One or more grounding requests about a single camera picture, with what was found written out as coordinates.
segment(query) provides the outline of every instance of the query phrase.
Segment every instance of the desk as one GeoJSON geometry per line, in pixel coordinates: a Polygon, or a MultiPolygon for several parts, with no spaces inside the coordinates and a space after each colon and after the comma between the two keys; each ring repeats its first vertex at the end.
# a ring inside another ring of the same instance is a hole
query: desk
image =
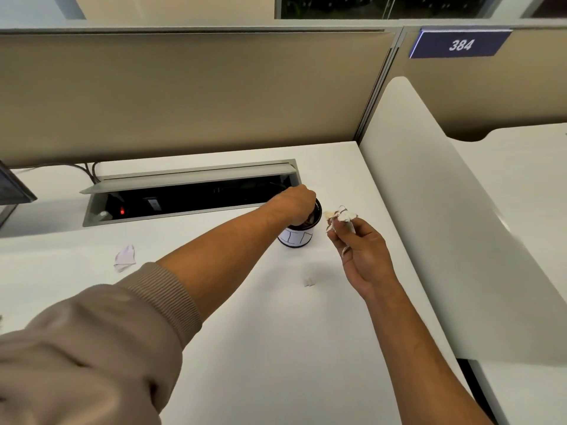
{"type": "MultiPolygon", "coordinates": [[[[409,298],[467,388],[356,143],[115,161],[99,164],[97,174],[292,158],[324,210],[345,205],[384,235],[409,298]]],[[[119,280],[128,271],[114,273],[113,260],[127,244],[136,247],[139,264],[154,261],[250,210],[83,228],[88,197],[78,191],[89,186],[84,173],[58,166],[19,176],[39,199],[18,207],[0,231],[3,331],[23,327],[45,307],[90,285],[119,280]]],[[[372,323],[344,276],[324,223],[302,249],[274,242],[238,291],[205,322],[184,351],[162,420],[165,425],[400,423],[372,323]],[[304,287],[307,277],[316,285],[304,287]]]]}
{"type": "MultiPolygon", "coordinates": [[[[504,128],[480,142],[453,143],[567,300],[567,123],[504,128]]],[[[472,366],[501,425],[567,423],[567,367],[472,366]]]]}

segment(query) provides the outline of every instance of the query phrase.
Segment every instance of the blue sign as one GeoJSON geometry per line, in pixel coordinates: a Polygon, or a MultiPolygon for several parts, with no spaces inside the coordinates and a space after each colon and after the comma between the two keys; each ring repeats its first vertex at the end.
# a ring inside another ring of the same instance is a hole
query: blue sign
{"type": "Polygon", "coordinates": [[[422,29],[410,58],[461,58],[493,56],[511,29],[422,29]]]}

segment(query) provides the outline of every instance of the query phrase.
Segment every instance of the beige sweatshirt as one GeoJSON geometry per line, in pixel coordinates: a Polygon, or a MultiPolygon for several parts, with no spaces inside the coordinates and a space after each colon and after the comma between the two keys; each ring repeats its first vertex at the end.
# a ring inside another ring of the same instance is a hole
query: beige sweatshirt
{"type": "Polygon", "coordinates": [[[54,304],[0,336],[0,424],[160,424],[201,324],[155,263],[54,304]]]}

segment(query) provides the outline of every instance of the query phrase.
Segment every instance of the small paper piece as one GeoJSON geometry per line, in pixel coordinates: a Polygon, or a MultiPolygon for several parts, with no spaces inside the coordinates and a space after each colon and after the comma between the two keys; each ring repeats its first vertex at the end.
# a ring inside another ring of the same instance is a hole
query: small paper piece
{"type": "Polygon", "coordinates": [[[136,264],[136,260],[134,259],[134,245],[128,245],[118,252],[114,260],[114,269],[116,272],[122,272],[133,264],[136,264]]]}
{"type": "MultiPolygon", "coordinates": [[[[327,232],[331,230],[335,231],[335,227],[333,226],[333,219],[337,219],[341,222],[346,223],[346,226],[349,227],[351,232],[356,232],[351,221],[354,218],[357,218],[358,215],[354,212],[349,212],[345,206],[339,207],[336,212],[326,211],[324,214],[327,221],[330,222],[329,226],[327,227],[327,232]]],[[[350,246],[345,247],[341,252],[341,257],[343,257],[350,248],[350,246]]]]}

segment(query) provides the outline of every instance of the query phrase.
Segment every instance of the pen holder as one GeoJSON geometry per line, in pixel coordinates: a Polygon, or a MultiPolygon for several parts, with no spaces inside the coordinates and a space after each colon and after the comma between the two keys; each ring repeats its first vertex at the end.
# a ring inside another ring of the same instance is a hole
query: pen holder
{"type": "Polygon", "coordinates": [[[282,231],[278,236],[278,240],[288,248],[300,248],[305,246],[311,240],[315,226],[321,220],[321,216],[321,203],[319,200],[315,200],[315,208],[307,218],[307,221],[301,225],[290,225],[282,231]]]}

